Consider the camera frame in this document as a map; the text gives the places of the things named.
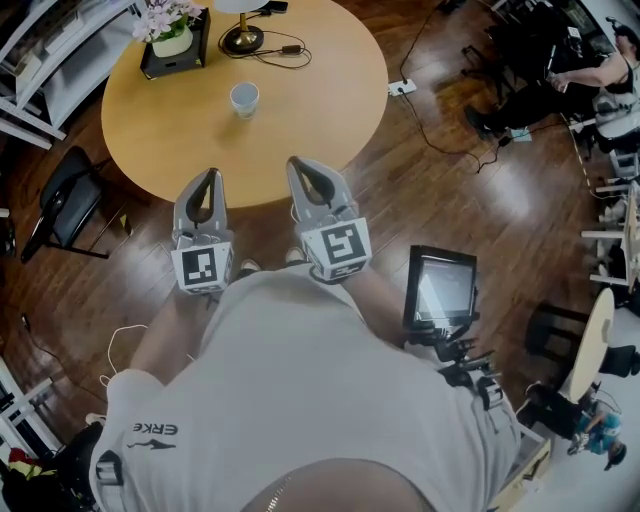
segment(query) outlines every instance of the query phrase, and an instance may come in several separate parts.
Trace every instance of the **round white table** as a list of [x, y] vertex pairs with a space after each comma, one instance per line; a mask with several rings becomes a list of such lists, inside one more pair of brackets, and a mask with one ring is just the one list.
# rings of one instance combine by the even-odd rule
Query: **round white table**
[[[145, 45], [137, 42], [113, 68], [102, 129], [122, 172], [147, 192], [175, 201], [194, 177], [217, 167], [227, 206], [237, 208], [288, 197], [290, 156], [342, 170], [376, 131], [387, 104], [387, 65], [366, 27], [331, 0], [290, 0], [286, 14], [252, 20], [269, 31], [265, 49], [296, 42], [274, 32], [304, 40], [313, 60], [293, 71], [223, 55], [218, 38], [237, 16], [210, 14], [203, 69], [147, 80], [140, 71]], [[247, 121], [238, 119], [229, 99], [240, 82], [260, 90], [256, 114]]]
[[600, 371], [609, 346], [614, 311], [613, 292], [606, 288], [600, 292], [591, 310], [573, 369], [560, 389], [560, 393], [573, 403], [578, 403], [584, 396]]

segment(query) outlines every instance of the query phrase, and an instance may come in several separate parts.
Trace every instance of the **stool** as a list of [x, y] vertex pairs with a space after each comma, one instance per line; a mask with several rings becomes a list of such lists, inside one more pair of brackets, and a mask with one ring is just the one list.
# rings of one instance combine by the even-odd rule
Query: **stool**
[[[525, 337], [525, 348], [531, 355], [545, 357], [558, 364], [560, 367], [558, 382], [562, 384], [569, 376], [573, 363], [575, 362], [580, 343], [582, 342], [582, 331], [584, 331], [584, 327], [580, 334], [567, 331], [566, 329], [560, 329], [555, 326], [556, 318], [566, 318], [584, 325], [589, 321], [589, 315], [585, 313], [559, 308], [548, 302], [541, 302], [529, 319]], [[547, 348], [552, 336], [569, 341], [569, 350], [566, 355], [560, 355]]]

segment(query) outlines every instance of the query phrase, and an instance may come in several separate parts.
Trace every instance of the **lamp base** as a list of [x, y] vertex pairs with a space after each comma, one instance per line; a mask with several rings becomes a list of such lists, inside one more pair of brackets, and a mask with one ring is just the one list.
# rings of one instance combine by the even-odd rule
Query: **lamp base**
[[258, 50], [264, 43], [264, 32], [249, 25], [248, 30], [236, 27], [224, 37], [224, 47], [229, 53], [246, 55]]

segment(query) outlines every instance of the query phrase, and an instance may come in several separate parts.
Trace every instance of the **cable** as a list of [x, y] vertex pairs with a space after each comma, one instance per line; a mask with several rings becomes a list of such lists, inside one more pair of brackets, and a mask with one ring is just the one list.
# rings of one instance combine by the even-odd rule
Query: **cable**
[[425, 27], [427, 26], [427, 23], [429, 23], [429, 20], [431, 19], [431, 16], [433, 16], [437, 10], [438, 10], [438, 8], [436, 7], [424, 19], [424, 22], [422, 23], [422, 26], [420, 27], [420, 30], [418, 30], [418, 33], [416, 34], [416, 37], [413, 38], [413, 42], [411, 43], [411, 47], [409, 48], [409, 51], [404, 56], [404, 59], [402, 59], [402, 63], [400, 64], [400, 76], [402, 77], [402, 81], [405, 84], [407, 83], [407, 78], [404, 76], [404, 71], [403, 71], [404, 65], [407, 63], [407, 59], [409, 59], [409, 55], [411, 55], [411, 52], [415, 48], [416, 43], [418, 42], [418, 39], [420, 39], [420, 36], [422, 35], [422, 32], [424, 31]]
[[[409, 51], [404, 56], [404, 59], [402, 59], [402, 63], [400, 64], [400, 76], [402, 77], [402, 81], [403, 81], [404, 84], [408, 83], [407, 77], [404, 75], [404, 71], [403, 71], [404, 66], [407, 63], [407, 60], [409, 59], [409, 56], [411, 55], [411, 52], [413, 52], [413, 49], [415, 48], [416, 43], [418, 42], [418, 39], [420, 39], [420, 35], [422, 35], [422, 32], [424, 31], [425, 27], [429, 23], [429, 20], [431, 19], [431, 17], [433, 16], [433, 14], [437, 10], [438, 10], [438, 8], [436, 7], [435, 9], [430, 11], [429, 14], [425, 17], [424, 22], [422, 23], [422, 26], [420, 27], [420, 30], [418, 31], [416, 36], [413, 38], [413, 42], [411, 43], [411, 47], [409, 48]], [[441, 148], [439, 146], [436, 146], [435, 144], [432, 144], [429, 141], [429, 138], [427, 137], [427, 134], [426, 134], [426, 132], [424, 130], [424, 126], [422, 125], [422, 122], [420, 121], [420, 118], [418, 117], [418, 113], [416, 112], [416, 109], [413, 106], [413, 103], [411, 103], [411, 100], [407, 97], [407, 95], [404, 93], [402, 88], [398, 88], [398, 91], [400, 93], [402, 93], [400, 96], [402, 96], [402, 98], [409, 105], [409, 108], [411, 109], [411, 113], [413, 114], [413, 118], [415, 119], [416, 123], [418, 124], [418, 127], [420, 128], [420, 133], [422, 134], [422, 137], [423, 137], [425, 143], [427, 144], [427, 146], [429, 146], [432, 149], [435, 149], [436, 151], [438, 151], [439, 153], [442, 153], [443, 155], [449, 155], [449, 156], [466, 155], [466, 156], [470, 156], [471, 158], [473, 158], [478, 163], [478, 169], [475, 171], [474, 174], [480, 174], [480, 171], [482, 171], [482, 169], [485, 166], [495, 164], [498, 161], [498, 153], [500, 152], [500, 149], [502, 149], [503, 147], [507, 146], [512, 140], [519, 139], [521, 137], [526, 137], [526, 136], [528, 136], [528, 135], [530, 135], [532, 133], [535, 133], [537, 131], [540, 131], [540, 130], [546, 130], [546, 129], [552, 128], [554, 126], [559, 126], [560, 124], [565, 124], [565, 123], [556, 123], [556, 124], [552, 124], [552, 125], [549, 125], [549, 126], [543, 126], [541, 128], [536, 128], [535, 130], [531, 130], [531, 131], [529, 131], [527, 133], [524, 133], [522, 135], [516, 135], [515, 137], [503, 137], [503, 138], [500, 139], [500, 141], [498, 142], [498, 145], [496, 146], [496, 148], [494, 150], [493, 160], [489, 160], [487, 162], [481, 162], [480, 159], [476, 155], [474, 155], [473, 153], [470, 153], [469, 151], [464, 151], [464, 150], [449, 151], [449, 150], [443, 149], [443, 148]]]
[[93, 391], [91, 391], [89, 388], [85, 388], [84, 386], [82, 386], [81, 384], [78, 384], [77, 382], [75, 382], [70, 376], [69, 376], [69, 372], [67, 371], [67, 369], [64, 367], [64, 365], [62, 364], [62, 361], [60, 360], [60, 358], [55, 355], [53, 352], [50, 352], [49, 350], [47, 350], [46, 348], [42, 348], [40, 345], [38, 345], [36, 343], [36, 341], [33, 339], [33, 336], [31, 335], [31, 328], [29, 326], [29, 321], [27, 320], [26, 315], [22, 315], [22, 323], [24, 325], [25, 331], [27, 332], [27, 336], [29, 338], [29, 341], [31, 342], [31, 344], [37, 348], [40, 352], [44, 352], [45, 354], [49, 355], [50, 357], [52, 357], [53, 359], [55, 359], [58, 364], [60, 365], [60, 368], [62, 368], [62, 373], [65, 374], [65, 376], [67, 377], [67, 379], [69, 379], [69, 382], [71, 382], [71, 384], [73, 384], [75, 387], [77, 387], [78, 389], [81, 389], [83, 391], [85, 391], [86, 393], [89, 393], [90, 395], [94, 396], [95, 398], [97, 398], [98, 400], [100, 400], [103, 403], [107, 403], [107, 401], [98, 396], [96, 393], [94, 393]]
[[617, 412], [618, 414], [622, 414], [622, 407], [620, 407], [620, 406], [618, 405], [618, 402], [616, 402], [616, 399], [615, 399], [615, 398], [613, 398], [609, 393], [607, 393], [607, 392], [606, 392], [605, 390], [603, 390], [603, 389], [599, 389], [599, 390], [598, 390], [598, 392], [600, 392], [600, 393], [604, 393], [604, 394], [605, 394], [605, 395], [607, 395], [609, 398], [611, 398], [611, 400], [613, 400], [613, 403], [614, 403], [614, 404], [616, 404], [616, 407], [618, 408], [618, 410], [617, 410], [617, 411], [615, 411], [615, 409], [614, 409], [614, 411], [615, 411], [615, 412]]
[[576, 156], [578, 157], [578, 161], [580, 162], [580, 167], [582, 167], [582, 173], [584, 174], [584, 179], [587, 182], [587, 188], [589, 189], [589, 194], [591, 194], [593, 197], [595, 197], [596, 199], [599, 200], [605, 200], [605, 199], [615, 199], [617, 197], [627, 197], [626, 194], [618, 194], [615, 196], [605, 196], [605, 197], [601, 197], [599, 195], [596, 195], [596, 193], [593, 191], [593, 188], [591, 187], [591, 181], [589, 180], [589, 175], [587, 174], [587, 169], [584, 166], [584, 161], [582, 160], [582, 156], [580, 155], [580, 149], [578, 148], [578, 143], [576, 142], [576, 138], [573, 135], [573, 130], [571, 129], [571, 127], [569, 126], [569, 122], [567, 121], [567, 118], [562, 115], [562, 118], [565, 121], [565, 124], [567, 126], [567, 129], [569, 130], [569, 134], [571, 135], [571, 141], [573, 142], [573, 148], [576, 151]]
[[422, 134], [422, 138], [424, 139], [424, 141], [427, 144], [427, 146], [429, 146], [432, 149], [435, 149], [436, 151], [438, 151], [439, 153], [442, 153], [443, 155], [450, 155], [450, 156], [467, 155], [467, 156], [472, 157], [478, 163], [478, 169], [473, 174], [479, 174], [480, 171], [484, 168], [484, 166], [496, 163], [498, 161], [498, 152], [500, 151], [500, 149], [502, 147], [507, 145], [507, 144], [504, 144], [504, 146], [503, 145], [498, 145], [496, 147], [496, 149], [495, 149], [493, 160], [490, 160], [490, 161], [484, 162], [484, 163], [480, 162], [480, 159], [476, 155], [474, 155], [473, 153], [470, 153], [469, 151], [449, 151], [449, 150], [446, 150], [446, 149], [442, 149], [442, 148], [432, 144], [429, 141], [429, 138], [427, 137], [427, 134], [424, 131], [424, 126], [422, 125], [422, 122], [420, 121], [420, 118], [418, 117], [418, 113], [416, 112], [416, 109], [413, 106], [413, 103], [411, 103], [411, 100], [409, 100], [409, 98], [407, 98], [407, 95], [404, 94], [404, 93], [401, 94], [401, 96], [407, 102], [407, 104], [409, 105], [409, 108], [411, 108], [411, 113], [413, 114], [413, 118], [415, 119], [416, 123], [418, 124], [418, 128], [420, 129], [420, 133]]
[[[109, 364], [111, 365], [111, 369], [113, 370], [114, 375], [118, 373], [118, 370], [116, 370], [116, 367], [113, 364], [113, 361], [111, 360], [111, 345], [113, 345], [113, 340], [115, 339], [116, 334], [118, 334], [120, 331], [126, 331], [127, 329], [135, 329], [137, 327], [144, 327], [145, 329], [148, 329], [148, 327], [143, 324], [128, 325], [126, 327], [118, 327], [115, 331], [113, 331], [113, 334], [111, 335], [111, 341], [109, 341], [109, 347], [107, 347], [107, 359], [109, 360]], [[102, 384], [106, 388], [107, 384], [104, 383], [103, 379], [105, 379], [108, 384], [109, 381], [111, 380], [111, 377], [108, 377], [107, 375], [100, 375], [98, 379], [100, 381], [100, 384]]]
[[289, 210], [289, 215], [291, 215], [291, 219], [293, 220], [293, 222], [297, 224], [298, 222], [300, 222], [300, 220], [296, 219], [295, 215], [293, 214], [293, 208], [294, 208], [294, 204], [291, 203], [291, 210]]
[[[258, 16], [270, 16], [270, 15], [271, 14], [254, 14], [253, 16], [249, 16], [247, 18], [247, 21], [250, 19], [256, 18]], [[263, 64], [268, 64], [269, 66], [275, 66], [275, 67], [284, 68], [284, 69], [302, 69], [308, 66], [313, 60], [313, 54], [311, 53], [311, 50], [307, 48], [306, 43], [302, 39], [300, 39], [297, 36], [292, 36], [291, 34], [284, 34], [282, 32], [276, 32], [274, 30], [262, 30], [262, 32], [265, 34], [276, 34], [279, 36], [290, 37], [292, 39], [295, 39], [296, 41], [299, 41], [302, 46], [299, 46], [299, 45], [282, 46], [278, 50], [257, 50], [255, 52], [247, 53], [245, 55], [236, 55], [234, 53], [230, 53], [224, 47], [224, 44], [222, 44], [222, 41], [224, 40], [225, 36], [229, 32], [231, 32], [234, 28], [236, 28], [239, 24], [240, 22], [237, 22], [232, 27], [229, 27], [226, 31], [222, 33], [222, 35], [218, 39], [218, 49], [230, 59], [247, 59], [249, 57], [252, 57], [256, 60], [259, 60]], [[296, 53], [292, 52], [292, 50], [295, 50], [296, 48], [298, 48], [298, 51]], [[271, 62], [263, 59], [263, 57], [267, 55], [280, 55], [284, 57], [299, 57], [300, 55], [304, 55], [307, 58], [307, 60], [306, 62], [304, 62], [303, 64], [300, 64], [299, 66], [288, 66], [285, 64], [279, 64], [277, 62]]]

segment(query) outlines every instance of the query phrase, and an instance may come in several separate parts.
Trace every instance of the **white cup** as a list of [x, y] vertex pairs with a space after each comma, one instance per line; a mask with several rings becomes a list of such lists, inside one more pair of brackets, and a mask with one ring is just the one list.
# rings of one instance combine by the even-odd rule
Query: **white cup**
[[231, 105], [240, 119], [250, 119], [256, 113], [260, 91], [251, 82], [242, 82], [231, 89]]

